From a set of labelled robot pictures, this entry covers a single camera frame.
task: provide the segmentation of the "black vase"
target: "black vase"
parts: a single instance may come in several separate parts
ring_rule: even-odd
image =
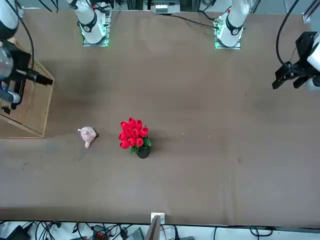
[[[139,158],[146,159],[149,156],[150,152],[151,147],[147,145],[146,148],[139,147],[138,152],[136,154]]]

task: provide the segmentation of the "wooden frame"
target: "wooden frame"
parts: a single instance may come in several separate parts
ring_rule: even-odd
[[[22,47],[11,41],[18,48]],[[54,86],[54,77],[39,62],[34,62],[33,69],[53,80],[52,85],[42,85],[27,79],[24,87],[22,102],[12,110],[10,104],[0,99],[0,107],[8,106],[11,113],[0,110],[0,138],[43,138],[47,126],[49,108]]]

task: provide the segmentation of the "plush toy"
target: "plush toy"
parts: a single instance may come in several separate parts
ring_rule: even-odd
[[[81,129],[78,129],[78,132],[80,132],[83,141],[85,141],[84,146],[86,148],[89,148],[90,144],[93,142],[93,140],[95,140],[97,136],[96,131],[90,126],[85,126]]]

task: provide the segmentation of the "table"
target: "table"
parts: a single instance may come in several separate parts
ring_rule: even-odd
[[[24,18],[55,86],[46,139],[1,140],[4,218],[320,223],[319,93],[289,82],[272,90],[284,15],[249,15],[241,51],[216,50],[212,29],[148,11],[119,12],[108,48],[82,47],[72,10]],[[289,18],[284,60],[308,29]],[[28,49],[22,28],[17,38]],[[150,129],[147,159],[119,147],[128,117]],[[89,149],[76,131],[84,126],[100,135]]]

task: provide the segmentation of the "flower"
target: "flower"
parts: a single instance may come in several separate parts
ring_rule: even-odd
[[[128,141],[127,140],[122,140],[120,142],[120,147],[123,148],[123,149],[128,149],[129,148]]]
[[[144,127],[141,128],[141,130],[140,130],[140,136],[141,136],[142,138],[145,138],[145,137],[148,135],[148,131],[149,131],[149,129],[148,129],[146,126],[144,126]]]
[[[120,126],[122,130],[125,131],[129,127],[129,124],[126,121],[122,121],[120,122]]]
[[[128,138],[130,138],[132,136],[132,128],[131,127],[126,128],[124,132]]]
[[[135,127],[137,129],[141,129],[142,128],[142,121],[140,119],[137,119],[135,122]]]
[[[141,137],[137,137],[135,141],[139,148],[144,144],[144,140]]]
[[[129,117],[128,124],[131,128],[135,128],[136,127],[136,120],[133,117]]]
[[[119,140],[121,140],[121,141],[128,139],[125,132],[120,132],[118,138],[119,138]]]
[[[134,147],[136,145],[136,139],[132,136],[128,139],[128,144],[130,147]]]
[[[132,130],[132,137],[137,138],[140,136],[140,131],[136,128]]]

